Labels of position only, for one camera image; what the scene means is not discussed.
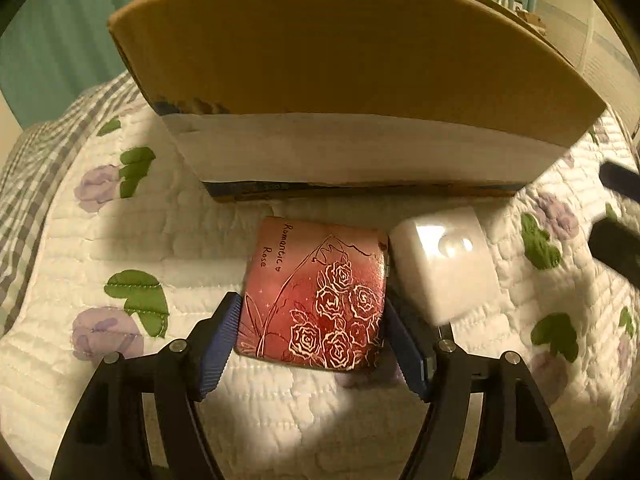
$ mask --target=gray plaid fabric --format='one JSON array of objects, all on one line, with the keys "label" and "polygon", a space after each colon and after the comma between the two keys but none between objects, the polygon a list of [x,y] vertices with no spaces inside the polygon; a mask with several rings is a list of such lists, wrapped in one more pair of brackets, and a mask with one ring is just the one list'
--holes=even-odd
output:
[{"label": "gray plaid fabric", "polygon": [[140,95],[129,73],[84,92],[57,121],[23,131],[0,175],[0,323],[20,313],[46,213],[87,138]]}]

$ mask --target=quilted bedspread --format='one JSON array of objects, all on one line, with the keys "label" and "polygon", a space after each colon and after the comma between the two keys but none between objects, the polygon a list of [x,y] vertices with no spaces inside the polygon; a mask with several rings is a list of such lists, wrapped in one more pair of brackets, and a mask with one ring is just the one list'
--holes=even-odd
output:
[{"label": "quilted bedspread", "polygon": [[[228,290],[241,290],[266,215],[391,229],[401,219],[472,205],[501,296],[452,324],[466,351],[512,349],[551,406],[583,479],[638,394],[638,294],[594,261],[590,225],[638,226],[637,205],[598,180],[609,158],[636,163],[614,115],[511,200],[421,196],[215,203],[142,98],[95,127],[50,206],[24,304],[0,340],[0,430],[36,480],[49,477],[76,403],[104,352],[156,352],[186,336]],[[478,423],[473,399],[469,427]],[[148,433],[159,453],[155,410]],[[337,386],[332,373],[232,354],[199,405],[210,446],[233,479],[395,479],[426,406],[405,386]],[[472,434],[456,474],[464,476]]]}]

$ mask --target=cardboard box flap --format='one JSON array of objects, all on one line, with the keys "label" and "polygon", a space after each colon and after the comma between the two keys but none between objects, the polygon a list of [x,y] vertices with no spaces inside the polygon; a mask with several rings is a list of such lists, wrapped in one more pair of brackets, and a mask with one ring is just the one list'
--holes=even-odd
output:
[{"label": "cardboard box flap", "polygon": [[148,101],[194,113],[377,114],[569,147],[605,108],[478,0],[135,0],[109,27]]}]

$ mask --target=green leaf pattern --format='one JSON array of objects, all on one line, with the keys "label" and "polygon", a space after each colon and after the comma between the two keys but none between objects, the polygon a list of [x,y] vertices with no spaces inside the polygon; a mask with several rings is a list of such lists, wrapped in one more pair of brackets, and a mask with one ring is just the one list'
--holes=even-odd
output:
[{"label": "green leaf pattern", "polygon": [[604,211],[608,218],[611,218],[614,222],[618,221],[618,215],[613,210],[613,206],[609,202],[604,205]]},{"label": "green leaf pattern", "polygon": [[120,127],[121,127],[120,119],[117,117],[114,117],[110,121],[103,124],[100,130],[98,130],[98,133],[96,134],[96,136],[103,137],[106,134],[110,134],[111,132],[114,132],[115,130],[119,130]]},{"label": "green leaf pattern", "polygon": [[142,270],[127,269],[109,278],[104,291],[112,298],[126,299],[124,311],[138,314],[151,337],[164,337],[169,323],[169,309],[160,282]]},{"label": "green leaf pattern", "polygon": [[124,164],[118,172],[123,179],[120,184],[120,198],[131,198],[134,195],[140,180],[146,177],[155,158],[156,154],[148,146],[133,148],[120,155],[120,161]]},{"label": "green leaf pattern", "polygon": [[538,227],[536,218],[531,213],[523,213],[522,241],[527,259],[538,270],[553,269],[560,264],[561,253],[555,245],[549,243],[549,233]]},{"label": "green leaf pattern", "polygon": [[564,312],[549,314],[536,323],[531,331],[531,342],[536,345],[549,345],[549,353],[559,353],[573,363],[578,357],[577,332],[571,318]]},{"label": "green leaf pattern", "polygon": [[620,311],[620,322],[618,323],[619,327],[624,327],[625,332],[629,337],[633,337],[635,333],[634,329],[634,320],[631,317],[631,313],[627,307],[623,307]]},{"label": "green leaf pattern", "polygon": [[593,126],[589,126],[589,135],[591,136],[591,140],[595,143],[596,146],[600,145],[600,141],[598,140],[598,137],[596,136],[596,130]]}]

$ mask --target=metal screw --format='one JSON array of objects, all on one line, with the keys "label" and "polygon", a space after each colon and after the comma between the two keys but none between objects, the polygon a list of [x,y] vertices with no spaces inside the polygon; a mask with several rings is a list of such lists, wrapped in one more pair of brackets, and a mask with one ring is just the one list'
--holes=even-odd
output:
[{"label": "metal screw", "polygon": [[438,348],[443,352],[451,353],[456,349],[456,344],[451,339],[441,339],[438,342]]},{"label": "metal screw", "polygon": [[112,365],[114,364],[114,362],[116,362],[118,359],[120,358],[120,354],[117,352],[109,352],[107,355],[105,355],[102,360],[107,363],[108,365]]},{"label": "metal screw", "polygon": [[175,339],[169,343],[169,350],[177,354],[184,351],[185,348],[187,348],[187,341],[185,339]]},{"label": "metal screw", "polygon": [[516,352],[507,352],[504,355],[504,358],[507,359],[508,362],[510,362],[512,365],[516,365],[520,362],[520,356],[518,354],[516,354]]}]

